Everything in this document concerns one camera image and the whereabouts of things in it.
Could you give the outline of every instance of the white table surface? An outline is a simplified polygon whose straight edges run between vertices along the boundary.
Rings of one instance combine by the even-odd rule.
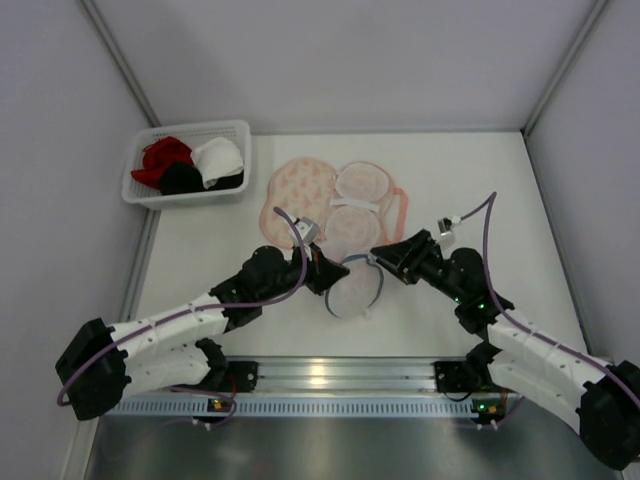
[[[253,152],[251,183],[240,203],[162,212],[139,318],[186,303],[235,275],[268,243],[258,217],[271,174],[292,158],[313,156],[337,168],[354,160],[385,168],[410,198],[405,238],[420,228],[436,231],[438,218],[462,215],[497,190],[489,246],[497,291],[548,333],[585,348],[519,133],[259,136]],[[456,230],[455,247],[480,250],[482,219]],[[370,318],[336,319],[305,289],[215,340],[227,355],[461,356],[479,339],[462,329],[454,308],[426,283],[403,286],[387,275]]]

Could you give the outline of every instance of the white plastic basket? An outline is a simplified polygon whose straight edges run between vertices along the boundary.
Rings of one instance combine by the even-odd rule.
[[[244,179],[242,185],[229,190],[213,192],[185,193],[181,195],[162,195],[158,190],[136,182],[131,171],[142,168],[144,148],[158,140],[173,136],[191,148],[196,148],[216,137],[225,137],[237,145],[244,160]],[[224,122],[190,123],[171,127],[149,128],[139,132],[129,146],[127,164],[122,180],[122,198],[125,202],[144,205],[152,210],[163,208],[192,207],[206,205],[216,200],[239,196],[249,184],[251,173],[251,132],[249,124],[242,120]]]

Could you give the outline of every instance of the cable connector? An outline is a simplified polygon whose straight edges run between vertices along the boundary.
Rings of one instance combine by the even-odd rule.
[[[291,222],[293,222],[293,224],[295,225],[296,230],[298,230],[298,233],[302,238],[302,242],[305,245],[312,244],[313,241],[318,236],[318,234],[320,233],[320,227],[318,226],[318,224],[307,217],[296,218],[287,212],[284,212],[284,213],[287,215],[287,217],[289,217],[289,220],[291,220]],[[296,241],[295,234],[292,231],[289,231],[289,235],[291,236],[291,238],[293,238],[295,242]]]
[[[444,217],[438,220],[438,230],[440,230],[440,238],[438,243],[442,246],[450,246],[455,242],[453,228],[462,223],[462,219],[458,216]]]

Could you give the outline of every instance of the white wall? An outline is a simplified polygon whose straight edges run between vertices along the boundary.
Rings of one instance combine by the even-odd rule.
[[[594,0],[96,0],[163,123],[519,129]]]
[[[0,477],[57,478],[74,427],[54,363],[113,321],[141,211],[119,197],[145,128],[72,0],[0,7]]]
[[[640,2],[612,2],[530,146],[589,339],[640,364]]]

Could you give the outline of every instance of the gray floor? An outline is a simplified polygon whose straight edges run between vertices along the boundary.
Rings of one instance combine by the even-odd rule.
[[[121,460],[104,458],[103,448],[116,454],[164,421],[105,417],[86,480],[621,478],[531,403],[499,432],[454,428],[449,420],[238,418],[211,433],[171,425]]]

